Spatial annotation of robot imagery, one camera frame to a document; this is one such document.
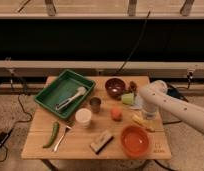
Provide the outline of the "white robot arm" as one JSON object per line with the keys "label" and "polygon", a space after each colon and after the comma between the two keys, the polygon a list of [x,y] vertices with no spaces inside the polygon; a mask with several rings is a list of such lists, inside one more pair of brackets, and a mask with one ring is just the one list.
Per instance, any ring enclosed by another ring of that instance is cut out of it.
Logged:
{"label": "white robot arm", "polygon": [[173,98],[167,94],[167,90],[167,84],[162,80],[139,89],[144,116],[153,119],[157,109],[162,108],[204,135],[204,108]]}

